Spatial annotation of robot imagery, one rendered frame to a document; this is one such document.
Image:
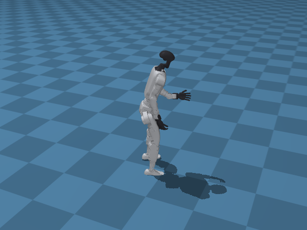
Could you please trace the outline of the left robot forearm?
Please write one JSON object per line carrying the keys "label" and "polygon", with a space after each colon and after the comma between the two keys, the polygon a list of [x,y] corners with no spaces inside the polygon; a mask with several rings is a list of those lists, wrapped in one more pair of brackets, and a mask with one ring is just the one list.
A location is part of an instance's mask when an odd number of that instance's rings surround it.
{"label": "left robot forearm", "polygon": [[162,89],[160,95],[166,97],[167,99],[176,99],[176,94],[168,93],[165,89]]}

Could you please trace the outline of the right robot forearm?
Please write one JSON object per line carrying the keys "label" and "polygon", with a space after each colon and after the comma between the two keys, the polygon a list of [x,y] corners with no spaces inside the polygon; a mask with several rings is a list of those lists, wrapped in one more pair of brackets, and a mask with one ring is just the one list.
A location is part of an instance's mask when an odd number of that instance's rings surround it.
{"label": "right robot forearm", "polygon": [[155,97],[150,98],[150,106],[152,108],[152,113],[153,113],[154,119],[158,119],[157,116],[160,115],[160,114],[159,114],[159,110],[158,110],[158,103],[156,102]]}

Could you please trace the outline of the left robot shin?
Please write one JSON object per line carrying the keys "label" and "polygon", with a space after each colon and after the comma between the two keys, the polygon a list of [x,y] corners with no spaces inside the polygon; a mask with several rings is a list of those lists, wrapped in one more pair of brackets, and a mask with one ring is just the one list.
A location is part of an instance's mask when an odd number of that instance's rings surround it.
{"label": "left robot shin", "polygon": [[153,140],[151,136],[147,135],[147,138],[146,138],[146,144],[147,144],[147,156],[149,156],[149,147],[148,147],[148,144],[149,142]]}

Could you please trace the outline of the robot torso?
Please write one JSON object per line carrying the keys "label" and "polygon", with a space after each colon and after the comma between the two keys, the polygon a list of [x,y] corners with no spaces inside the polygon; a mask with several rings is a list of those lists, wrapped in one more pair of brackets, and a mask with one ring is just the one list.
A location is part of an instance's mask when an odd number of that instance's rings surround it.
{"label": "robot torso", "polygon": [[[155,80],[158,77],[158,74],[163,75],[165,80],[166,80],[166,72],[163,72],[165,70],[162,69],[162,71],[156,71],[155,67],[157,67],[157,66],[154,66],[151,70],[151,73],[150,73],[150,76],[148,78],[148,81],[147,81],[147,84],[146,84],[146,87],[145,87],[145,91],[144,91],[145,99],[142,100],[140,107],[139,107],[139,112],[140,112],[141,116],[142,116],[142,112],[144,112],[144,111],[147,111],[149,114],[152,112],[152,108],[150,106],[149,96],[150,96],[150,93],[151,93],[151,91],[152,91],[152,89],[155,85]],[[164,85],[163,85],[163,87],[164,87]],[[163,87],[161,88],[161,90],[163,89]],[[161,90],[157,94],[157,97],[159,96]]]}

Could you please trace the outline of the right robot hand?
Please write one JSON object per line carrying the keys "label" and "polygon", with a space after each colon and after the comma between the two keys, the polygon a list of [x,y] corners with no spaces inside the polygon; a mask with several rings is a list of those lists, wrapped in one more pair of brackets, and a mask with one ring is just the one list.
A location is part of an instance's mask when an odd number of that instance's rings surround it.
{"label": "right robot hand", "polygon": [[[158,117],[158,119],[155,119],[155,121],[157,121],[156,123],[157,123],[159,129],[161,129],[161,130],[167,130],[168,128],[165,128],[165,127],[168,127],[168,126],[165,125],[165,124],[161,121],[160,115],[158,115],[157,117]],[[164,127],[164,126],[165,126],[165,127]]]}

